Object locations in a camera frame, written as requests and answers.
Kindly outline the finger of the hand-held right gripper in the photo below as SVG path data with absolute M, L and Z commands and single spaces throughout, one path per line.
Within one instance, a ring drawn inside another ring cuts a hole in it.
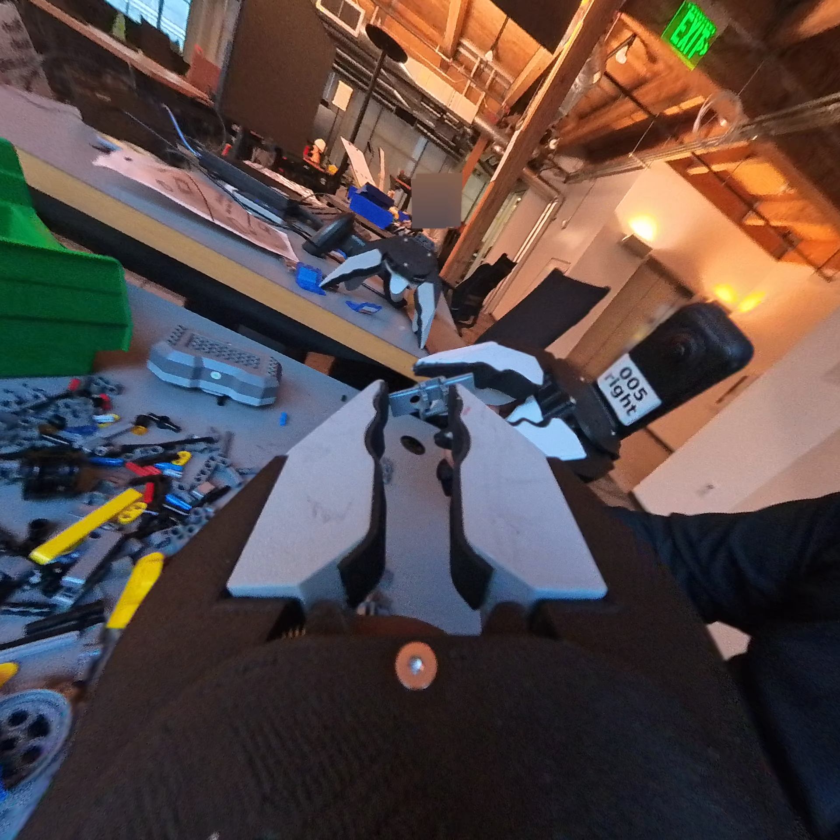
M 564 462 L 587 458 L 573 429 L 563 419 L 545 415 L 535 395 L 518 404 L 506 420 L 548 458 Z
M 497 342 L 432 353 L 416 361 L 414 373 L 445 379 L 471 375 L 477 390 L 507 396 L 534 396 L 545 379 L 545 371 L 535 356 Z

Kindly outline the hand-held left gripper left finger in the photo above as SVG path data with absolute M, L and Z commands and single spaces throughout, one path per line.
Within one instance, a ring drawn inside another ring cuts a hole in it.
M 375 381 L 293 446 L 228 578 L 231 596 L 356 607 L 376 588 L 388 408 Z

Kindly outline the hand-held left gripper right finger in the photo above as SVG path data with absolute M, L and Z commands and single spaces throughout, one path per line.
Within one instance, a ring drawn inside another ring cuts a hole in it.
M 462 385 L 448 393 L 450 575 L 474 611 L 600 601 L 607 585 L 552 459 Z

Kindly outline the small grey brick piece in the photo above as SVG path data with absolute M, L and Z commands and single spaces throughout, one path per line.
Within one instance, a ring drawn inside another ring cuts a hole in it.
M 388 398 L 390 415 L 414 415 L 424 421 L 431 417 L 445 416 L 448 414 L 448 392 L 457 385 L 472 391 L 476 385 L 474 375 L 439 376 L 420 382 L 413 388 L 394 392 Z

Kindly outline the pile of grey brick parts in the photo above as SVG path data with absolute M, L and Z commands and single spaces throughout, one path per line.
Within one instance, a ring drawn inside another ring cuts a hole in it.
M 2 674 L 100 653 L 138 559 L 165 560 L 294 442 L 284 408 L 179 400 L 102 374 L 2 381 Z M 32 549 L 129 488 L 140 501 L 53 563 Z

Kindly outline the yellow brick beam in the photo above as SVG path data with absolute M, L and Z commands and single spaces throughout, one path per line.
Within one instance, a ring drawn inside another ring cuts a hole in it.
M 28 558 L 37 565 L 47 565 L 56 561 L 60 556 L 72 551 L 79 543 L 90 536 L 103 524 L 116 518 L 120 513 L 131 507 L 143 497 L 143 492 L 129 488 L 108 500 L 84 518 L 69 525 L 54 537 L 43 542 L 31 550 Z

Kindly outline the person's right forearm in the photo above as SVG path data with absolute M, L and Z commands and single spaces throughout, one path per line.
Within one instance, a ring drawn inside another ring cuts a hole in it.
M 798 627 L 838 640 L 837 492 L 755 511 L 611 513 L 668 568 L 706 623 L 750 636 Z

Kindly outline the grey desk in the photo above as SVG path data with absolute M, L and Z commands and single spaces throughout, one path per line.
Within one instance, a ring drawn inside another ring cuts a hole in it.
M 249 350 L 270 351 L 137 287 L 129 287 L 129 302 L 133 317 L 129 351 L 101 353 L 97 361 L 98 372 L 114 380 L 137 385 L 150 382 L 145 389 L 156 393 L 167 385 L 179 400 L 182 394 L 185 399 L 210 396 L 162 382 L 146 367 L 151 346 L 179 325 Z M 295 439 L 291 448 L 336 413 L 356 391 L 305 364 L 280 354 L 276 357 L 282 376 L 272 407 L 287 409 L 294 416 L 290 422 L 289 435 Z M 400 444 L 403 434 L 419 438 L 427 453 L 408 453 Z M 474 620 L 448 579 L 448 502 L 435 477 L 442 451 L 434 446 L 433 436 L 434 428 L 413 416 L 393 418 L 385 428 L 385 457 L 391 466 L 385 471 L 390 479 L 385 485 L 388 536 L 381 604 L 396 615 L 414 617 L 450 632 L 468 632 Z M 37 778 L 10 791 L 2 803 L 2 838 L 16 837 L 69 754 L 67 774 L 80 779 L 80 791 L 65 794 L 54 785 L 56 796 L 49 800 L 35 827 L 24 834 L 61 837 L 60 827 L 47 824 L 51 818 L 60 819 L 60 804 L 66 803 L 69 816 L 74 816 L 77 808 L 88 803 L 84 796 L 89 785 L 101 781 L 111 757 L 140 733 L 155 712 L 209 669 L 281 632 L 280 621 L 286 618 L 281 615 L 284 607 L 279 601 L 228 597 L 225 586 L 229 573 L 213 578 L 211 572 L 217 562 L 200 559 L 199 549 L 205 549 L 211 539 L 232 532 L 235 517 L 226 507 L 234 505 L 236 513 L 245 511 L 245 504 L 235 502 L 235 498 L 198 533 L 191 549 L 169 560 L 159 582 L 114 646 L 107 648 L 100 636 L 100 651 L 109 654 L 109 659 L 103 666 L 100 688 L 90 688 L 88 699 L 73 713 L 79 736 L 74 742 L 68 741 L 65 751 Z M 69 687 L 74 679 L 87 678 L 95 663 L 93 658 L 81 659 L 80 654 L 77 650 L 67 657 L 26 659 L 24 670 L 3 688 L 3 696 L 23 690 L 58 690 Z

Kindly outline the idle black white gripper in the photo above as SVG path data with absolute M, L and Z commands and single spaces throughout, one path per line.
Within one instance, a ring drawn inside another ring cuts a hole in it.
M 418 347 L 424 350 L 443 289 L 433 250 L 410 236 L 382 238 L 348 255 L 319 287 L 325 290 L 345 285 L 351 290 L 373 276 L 383 280 L 385 296 L 392 304 L 403 300 L 406 290 L 412 291 L 412 331 Z

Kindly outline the grey brick hub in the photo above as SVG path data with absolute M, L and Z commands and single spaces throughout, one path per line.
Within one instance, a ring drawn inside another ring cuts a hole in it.
M 254 407 L 275 404 L 282 376 L 275 357 L 184 325 L 152 345 L 146 364 L 163 382 Z

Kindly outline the blue container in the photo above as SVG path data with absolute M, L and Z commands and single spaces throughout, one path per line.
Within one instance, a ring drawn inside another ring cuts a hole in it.
M 392 205 L 384 206 L 382 202 L 389 202 L 388 196 L 384 199 L 370 197 L 369 193 L 360 191 L 356 186 L 349 185 L 347 189 L 348 205 L 350 210 L 370 224 L 386 229 L 394 223 Z

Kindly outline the green exit sign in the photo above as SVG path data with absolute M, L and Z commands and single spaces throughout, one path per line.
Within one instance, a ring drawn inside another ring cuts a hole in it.
M 697 2 L 681 2 L 660 39 L 689 70 L 695 70 L 721 32 L 721 25 Z

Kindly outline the green plastic bin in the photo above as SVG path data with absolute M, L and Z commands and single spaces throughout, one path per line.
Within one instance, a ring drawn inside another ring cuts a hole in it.
M 90 373 L 130 349 L 133 321 L 116 259 L 63 246 L 31 201 L 15 147 L 1 140 L 1 376 Z

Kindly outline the person's dark clothed torso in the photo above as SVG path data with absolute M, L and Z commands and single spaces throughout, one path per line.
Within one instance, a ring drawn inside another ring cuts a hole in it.
M 750 636 L 749 703 L 813 834 L 838 838 L 838 640 L 794 627 Z

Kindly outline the dark partition panel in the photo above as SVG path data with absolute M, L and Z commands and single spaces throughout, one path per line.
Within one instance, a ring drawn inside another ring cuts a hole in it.
M 221 116 L 279 147 L 303 152 L 335 57 L 310 1 L 244 1 L 217 89 Z

